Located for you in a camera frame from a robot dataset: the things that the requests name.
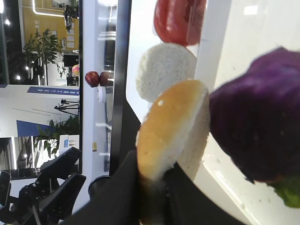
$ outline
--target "tomato slice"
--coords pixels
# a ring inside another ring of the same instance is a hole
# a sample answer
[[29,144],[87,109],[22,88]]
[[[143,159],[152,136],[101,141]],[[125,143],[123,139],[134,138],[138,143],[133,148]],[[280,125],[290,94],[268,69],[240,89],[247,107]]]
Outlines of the tomato slice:
[[158,0],[154,28],[167,43],[195,45],[200,42],[206,0]]

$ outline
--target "white plate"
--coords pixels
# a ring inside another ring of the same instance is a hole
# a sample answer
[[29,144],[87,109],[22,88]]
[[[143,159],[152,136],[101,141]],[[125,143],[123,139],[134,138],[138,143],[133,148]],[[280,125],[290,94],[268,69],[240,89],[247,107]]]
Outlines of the white plate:
[[[133,0],[127,68],[126,96],[140,121],[148,102],[135,88],[141,55],[160,40],[153,32],[156,0]],[[300,49],[300,1],[209,0],[195,79],[213,90],[241,75],[258,55],[283,45]],[[265,184],[253,185],[244,179],[230,158],[209,136],[196,185],[217,205],[246,224],[297,225],[300,211],[284,206]]]

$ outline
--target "red apple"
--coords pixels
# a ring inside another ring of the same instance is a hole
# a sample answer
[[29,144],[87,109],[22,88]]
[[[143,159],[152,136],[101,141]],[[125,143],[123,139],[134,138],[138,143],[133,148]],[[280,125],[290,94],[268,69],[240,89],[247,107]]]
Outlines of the red apple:
[[99,74],[96,71],[90,71],[85,75],[85,81],[89,86],[95,88],[99,85]]

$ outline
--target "lettuce leaf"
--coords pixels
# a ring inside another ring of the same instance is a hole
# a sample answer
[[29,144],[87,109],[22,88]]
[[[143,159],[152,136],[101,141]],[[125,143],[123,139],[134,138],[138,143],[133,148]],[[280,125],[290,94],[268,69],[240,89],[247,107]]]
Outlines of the lettuce leaf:
[[286,178],[281,182],[268,184],[290,208],[300,208],[300,176]]

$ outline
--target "hamburger bun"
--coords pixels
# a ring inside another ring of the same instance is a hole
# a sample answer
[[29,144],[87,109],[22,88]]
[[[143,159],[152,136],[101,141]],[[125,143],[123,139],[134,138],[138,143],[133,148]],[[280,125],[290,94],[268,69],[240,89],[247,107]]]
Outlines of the hamburger bun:
[[193,79],[196,57],[185,47],[162,43],[147,50],[139,64],[136,89],[140,97],[154,102],[159,94],[187,79]]
[[136,140],[142,224],[164,224],[163,176],[178,161],[194,179],[209,125],[209,93],[200,81],[180,82],[153,103]]

